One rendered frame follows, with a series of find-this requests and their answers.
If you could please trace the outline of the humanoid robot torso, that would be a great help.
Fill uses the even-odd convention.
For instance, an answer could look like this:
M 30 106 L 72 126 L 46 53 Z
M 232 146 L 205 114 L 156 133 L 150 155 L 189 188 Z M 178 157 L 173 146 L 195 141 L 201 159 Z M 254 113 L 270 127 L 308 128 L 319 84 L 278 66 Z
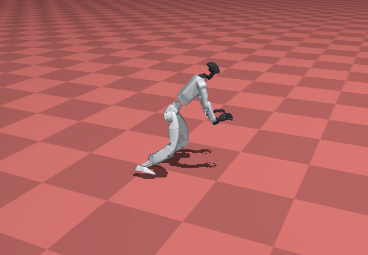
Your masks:
M 186 84 L 185 86 L 180 90 L 180 92 L 177 94 L 178 101 L 175 101 L 173 104 L 169 105 L 165 109 L 165 113 L 167 110 L 172 110 L 176 112 L 176 114 L 179 114 L 179 110 L 183 106 L 181 102 L 186 106 L 189 104 L 194 98 L 196 98 L 200 92 L 197 89 L 197 83 L 196 81 L 203 80 L 205 82 L 205 78 L 201 78 L 198 75 L 194 75 Z

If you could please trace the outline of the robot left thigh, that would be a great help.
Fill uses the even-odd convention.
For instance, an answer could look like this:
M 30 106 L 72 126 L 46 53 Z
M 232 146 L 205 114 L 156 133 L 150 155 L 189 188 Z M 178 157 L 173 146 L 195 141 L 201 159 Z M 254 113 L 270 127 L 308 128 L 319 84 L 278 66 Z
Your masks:
M 189 132 L 188 132 L 187 124 L 180 113 L 177 115 L 177 117 L 179 121 L 180 133 L 182 134 L 182 136 L 179 138 L 178 143 L 180 146 L 185 147 L 188 144 L 188 139 L 189 139 Z

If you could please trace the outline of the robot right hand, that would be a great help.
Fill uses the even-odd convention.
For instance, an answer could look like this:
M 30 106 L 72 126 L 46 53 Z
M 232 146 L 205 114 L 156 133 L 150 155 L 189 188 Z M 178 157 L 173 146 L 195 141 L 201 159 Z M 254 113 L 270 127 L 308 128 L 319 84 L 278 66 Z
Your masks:
M 232 121 L 233 116 L 230 113 L 223 113 L 222 115 L 220 115 L 218 118 L 216 117 L 216 122 L 214 122 L 213 124 L 216 125 L 218 124 L 220 121 L 225 121 L 225 120 L 231 120 Z

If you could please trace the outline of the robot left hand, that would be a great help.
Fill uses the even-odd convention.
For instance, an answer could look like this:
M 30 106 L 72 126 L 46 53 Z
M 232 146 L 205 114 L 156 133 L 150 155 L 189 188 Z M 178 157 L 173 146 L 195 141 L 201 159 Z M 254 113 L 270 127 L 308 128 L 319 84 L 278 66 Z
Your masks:
M 215 109 L 215 110 L 213 110 L 213 112 L 214 113 L 216 113 L 216 112 L 223 112 L 223 113 L 225 113 L 225 110 L 223 110 L 223 109 Z M 206 116 L 208 116 L 207 114 L 206 114 Z

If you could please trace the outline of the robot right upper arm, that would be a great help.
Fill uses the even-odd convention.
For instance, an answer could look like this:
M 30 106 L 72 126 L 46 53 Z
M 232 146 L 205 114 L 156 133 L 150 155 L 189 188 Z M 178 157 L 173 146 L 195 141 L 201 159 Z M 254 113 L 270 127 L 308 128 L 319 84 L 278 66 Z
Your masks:
M 201 100 L 202 100 L 202 108 L 208 109 L 208 93 L 207 93 L 207 86 L 206 83 L 203 80 L 196 81 L 197 83 L 197 89 L 200 92 Z

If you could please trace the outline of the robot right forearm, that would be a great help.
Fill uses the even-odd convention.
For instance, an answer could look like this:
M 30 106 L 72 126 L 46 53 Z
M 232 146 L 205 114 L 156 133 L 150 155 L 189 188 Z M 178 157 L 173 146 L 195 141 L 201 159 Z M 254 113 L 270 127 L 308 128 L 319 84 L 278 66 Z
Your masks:
M 208 102 L 208 109 L 206 111 L 208 117 L 209 117 L 209 120 L 211 121 L 212 125 L 214 125 L 213 123 L 216 122 L 216 117 L 214 115 L 214 112 L 213 112 L 213 109 L 212 109 L 212 105 L 210 102 Z

